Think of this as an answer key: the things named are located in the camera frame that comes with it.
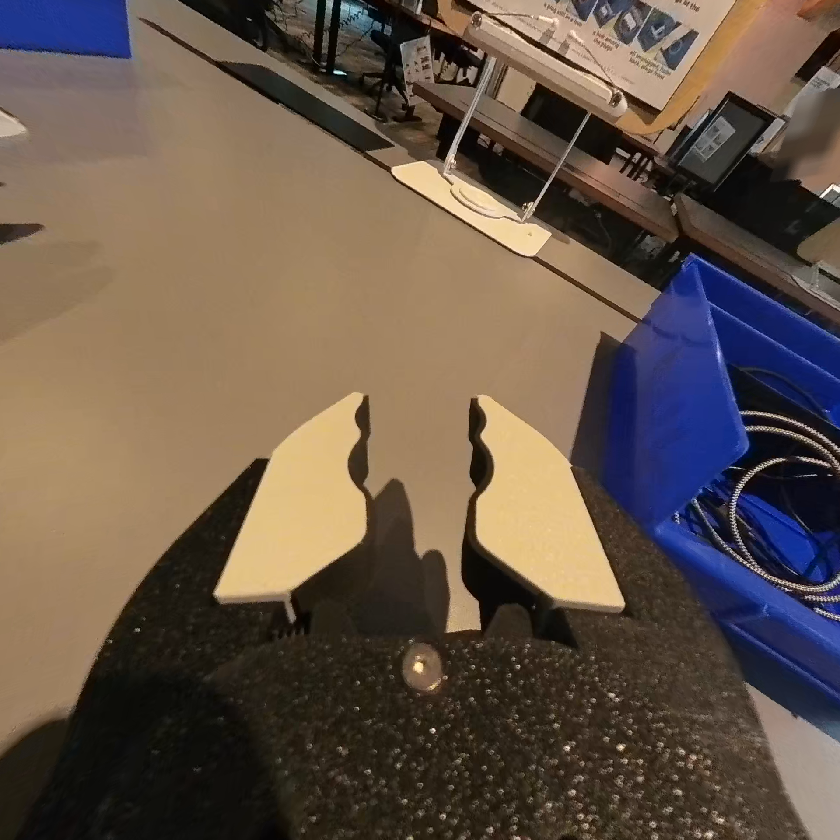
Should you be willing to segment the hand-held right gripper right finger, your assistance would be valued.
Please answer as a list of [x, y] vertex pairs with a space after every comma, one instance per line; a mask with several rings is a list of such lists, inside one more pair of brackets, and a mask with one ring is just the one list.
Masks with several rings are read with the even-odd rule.
[[571, 462], [488, 395], [469, 404], [468, 546], [550, 610], [626, 606]]

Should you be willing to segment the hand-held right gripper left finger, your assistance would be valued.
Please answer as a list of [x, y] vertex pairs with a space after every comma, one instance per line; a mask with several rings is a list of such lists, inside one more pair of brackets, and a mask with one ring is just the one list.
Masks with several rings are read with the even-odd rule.
[[352, 392], [276, 446], [213, 592], [220, 605], [313, 607], [351, 588], [371, 528], [370, 401]]

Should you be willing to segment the blue bin with divider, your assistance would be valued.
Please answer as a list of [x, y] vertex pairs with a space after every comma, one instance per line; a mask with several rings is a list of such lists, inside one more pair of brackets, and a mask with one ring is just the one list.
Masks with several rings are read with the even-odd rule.
[[125, 1], [2, 1], [1, 48], [17, 51], [132, 57]]

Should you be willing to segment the blue plastic bin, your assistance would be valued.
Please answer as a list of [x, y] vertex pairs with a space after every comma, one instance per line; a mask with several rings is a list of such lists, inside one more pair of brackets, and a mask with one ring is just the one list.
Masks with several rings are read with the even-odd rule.
[[747, 681], [838, 739], [838, 337], [689, 255], [598, 351], [598, 478]]

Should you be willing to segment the white document stand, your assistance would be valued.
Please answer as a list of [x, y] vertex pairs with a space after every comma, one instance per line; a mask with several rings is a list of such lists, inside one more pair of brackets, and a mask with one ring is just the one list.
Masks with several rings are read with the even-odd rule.
[[[580, 47], [598, 67], [600, 74], [572, 67], [568, 59], [549, 55], [546, 45], [536, 45], [516, 34], [509, 24], [514, 18], [527, 18], [547, 25], [549, 31], [562, 33], [560, 51]], [[554, 178], [564, 168], [583, 128], [592, 114], [614, 123], [627, 111], [624, 91], [615, 83], [606, 68], [583, 40], [576, 27], [565, 28], [558, 17], [521, 13], [474, 12], [465, 29], [465, 36], [485, 53], [485, 63], [478, 76], [475, 92], [465, 115], [460, 120], [443, 161], [419, 161], [394, 166], [394, 178], [437, 207], [457, 217], [468, 226], [497, 242], [510, 252], [532, 258], [551, 238], [550, 231], [532, 217]], [[576, 129], [547, 181], [536, 198], [517, 209], [511, 203], [466, 180], [456, 172], [456, 155], [460, 143], [488, 88], [498, 59], [516, 67], [524, 75], [554, 93], [571, 100], [584, 111]]]

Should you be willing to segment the black office chair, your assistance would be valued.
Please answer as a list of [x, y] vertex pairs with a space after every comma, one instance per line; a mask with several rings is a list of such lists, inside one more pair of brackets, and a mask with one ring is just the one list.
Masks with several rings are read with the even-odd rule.
[[393, 120], [398, 123], [420, 123], [423, 120], [422, 116], [416, 113], [416, 107], [410, 104], [408, 98], [407, 85], [403, 73], [401, 46], [404, 39], [402, 35], [403, 33], [396, 23], [392, 24], [388, 34], [384, 30], [375, 30], [372, 32], [371, 39], [384, 52], [385, 63], [381, 72], [363, 73], [360, 76], [360, 87], [366, 81], [372, 81], [374, 83], [373, 88], [376, 89], [375, 105], [372, 110], [366, 113], [380, 123], [388, 122], [390, 119], [382, 110], [382, 100], [385, 92], [392, 91], [393, 89], [396, 89], [402, 98], [403, 106], [402, 115], [394, 117]]

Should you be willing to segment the tan board on stand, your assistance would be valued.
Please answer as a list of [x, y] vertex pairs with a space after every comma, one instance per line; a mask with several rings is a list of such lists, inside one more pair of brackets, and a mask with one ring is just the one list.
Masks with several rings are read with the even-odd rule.
[[797, 255], [808, 263], [810, 275], [806, 284], [817, 288], [826, 281], [839, 282], [839, 218], [804, 239], [797, 248]]

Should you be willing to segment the printed paper sign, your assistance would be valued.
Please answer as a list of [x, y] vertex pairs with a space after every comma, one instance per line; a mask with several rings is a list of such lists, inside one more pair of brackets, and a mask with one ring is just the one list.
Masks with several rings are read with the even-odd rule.
[[402, 42], [400, 54], [403, 78], [408, 87], [434, 82], [434, 56], [428, 35]]

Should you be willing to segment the black framed display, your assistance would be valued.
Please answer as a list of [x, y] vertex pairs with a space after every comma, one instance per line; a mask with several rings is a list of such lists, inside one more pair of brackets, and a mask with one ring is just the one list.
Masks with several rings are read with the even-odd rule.
[[675, 173], [716, 190], [775, 119], [772, 111], [728, 91], [687, 141], [675, 160]]

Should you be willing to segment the printed instruction sheet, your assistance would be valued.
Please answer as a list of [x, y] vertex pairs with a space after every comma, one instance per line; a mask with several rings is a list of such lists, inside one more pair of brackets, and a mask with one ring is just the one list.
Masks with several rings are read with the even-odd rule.
[[476, 1], [503, 27], [661, 111], [733, 1]]

